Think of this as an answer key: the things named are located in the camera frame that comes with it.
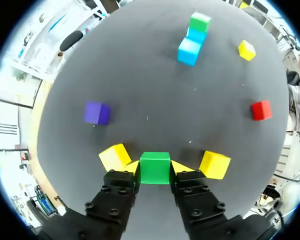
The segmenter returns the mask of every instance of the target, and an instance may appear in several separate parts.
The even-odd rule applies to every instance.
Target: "green cube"
[[[205,33],[208,30],[210,21],[211,17],[195,12],[191,15],[189,28]]]
[[[144,152],[140,157],[142,184],[169,184],[170,154],[168,152]]]

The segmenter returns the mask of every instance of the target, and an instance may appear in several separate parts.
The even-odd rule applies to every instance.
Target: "purple cube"
[[[103,102],[88,101],[84,121],[91,124],[107,125],[110,119],[110,107]]]

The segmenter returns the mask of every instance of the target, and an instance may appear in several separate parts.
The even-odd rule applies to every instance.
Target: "screw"
[[[119,188],[119,193],[125,194],[126,192],[127,192],[127,190],[126,190],[125,187],[120,187],[120,188]]]
[[[207,185],[202,185],[201,186],[201,189],[204,190],[204,191],[208,191],[209,190],[209,187]]]
[[[117,209],[115,209],[115,208],[113,208],[113,209],[111,209],[110,211],[109,211],[109,215],[110,216],[118,216],[118,210]]]
[[[220,209],[220,210],[224,210],[226,208],[226,205],[223,203],[223,202],[219,202],[217,205],[216,205],[216,208],[217,209]]]
[[[190,189],[190,188],[186,188],[186,189],[184,189],[183,190],[185,193],[191,193],[192,192],[192,190]]]
[[[192,217],[199,217],[201,215],[201,211],[199,209],[195,209],[192,211],[191,216]]]
[[[108,191],[110,191],[110,188],[107,185],[102,185],[101,191],[102,192],[108,192]]]
[[[90,201],[87,201],[87,202],[85,203],[85,207],[86,207],[87,209],[92,209],[92,208],[94,207],[94,204],[93,204],[92,202],[90,202]]]

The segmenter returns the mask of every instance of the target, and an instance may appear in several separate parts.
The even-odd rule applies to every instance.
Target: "yellow object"
[[[135,175],[137,167],[138,167],[139,161],[134,161],[133,163],[130,163],[125,168],[120,169],[120,172],[128,171],[129,173],[133,173]]]
[[[172,161],[171,160],[171,163],[172,163],[172,166],[173,166],[173,169],[174,169],[174,172],[175,174],[177,175],[177,173],[182,173],[182,171],[186,171],[186,172],[193,172],[194,170],[187,167],[187,166],[184,166],[176,161]]]
[[[240,3],[240,6],[239,6],[240,9],[245,9],[245,8],[247,8],[247,7],[249,7],[249,5],[246,4],[244,1],[242,1],[242,2]]]
[[[239,49],[239,55],[247,61],[250,61],[256,56],[256,51],[254,46],[252,46],[246,40],[243,40],[240,43],[238,49]]]
[[[208,179],[223,179],[231,158],[212,151],[205,151],[199,169]]]
[[[122,143],[113,145],[99,154],[101,162],[107,172],[110,170],[120,171],[131,159]]]

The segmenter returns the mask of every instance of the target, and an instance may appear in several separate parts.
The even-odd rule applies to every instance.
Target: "round table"
[[[212,17],[195,66],[177,61],[190,16]],[[251,43],[256,57],[241,58]],[[253,121],[251,104],[269,100],[273,117]],[[110,124],[84,122],[87,101],[111,107]],[[288,119],[288,88],[273,37],[250,15],[217,0],[139,0],[115,11],[85,36],[48,95],[38,159],[68,207],[85,213],[106,171],[98,154],[124,143],[132,161],[169,152],[197,169],[202,151],[232,158],[223,180],[207,179],[244,215],[276,168]],[[122,239],[187,239],[169,185],[142,184]]]

